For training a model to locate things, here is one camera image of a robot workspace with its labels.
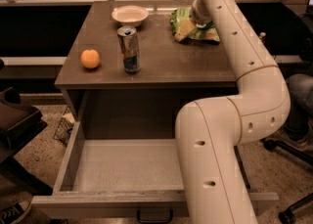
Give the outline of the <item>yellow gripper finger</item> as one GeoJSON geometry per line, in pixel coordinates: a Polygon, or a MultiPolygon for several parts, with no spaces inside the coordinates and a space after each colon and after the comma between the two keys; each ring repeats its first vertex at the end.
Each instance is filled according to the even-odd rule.
{"type": "Polygon", "coordinates": [[[174,35],[176,41],[181,42],[189,34],[191,34],[196,29],[196,24],[192,18],[183,19],[177,32],[174,35]]]}

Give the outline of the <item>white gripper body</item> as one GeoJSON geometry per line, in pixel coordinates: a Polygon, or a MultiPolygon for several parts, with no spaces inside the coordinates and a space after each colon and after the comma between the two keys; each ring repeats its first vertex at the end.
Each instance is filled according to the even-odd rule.
{"type": "Polygon", "coordinates": [[[204,28],[212,22],[211,15],[202,0],[195,0],[193,2],[190,16],[199,28],[204,28]]]}

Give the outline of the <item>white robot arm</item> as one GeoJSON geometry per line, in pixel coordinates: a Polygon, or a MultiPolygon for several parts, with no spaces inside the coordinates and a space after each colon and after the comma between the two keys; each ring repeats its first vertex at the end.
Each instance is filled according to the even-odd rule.
{"type": "Polygon", "coordinates": [[[257,224],[234,147],[265,138],[286,121],[290,94],[278,65],[235,0],[197,0],[211,16],[239,93],[195,100],[178,113],[177,154],[192,224],[257,224]]]}

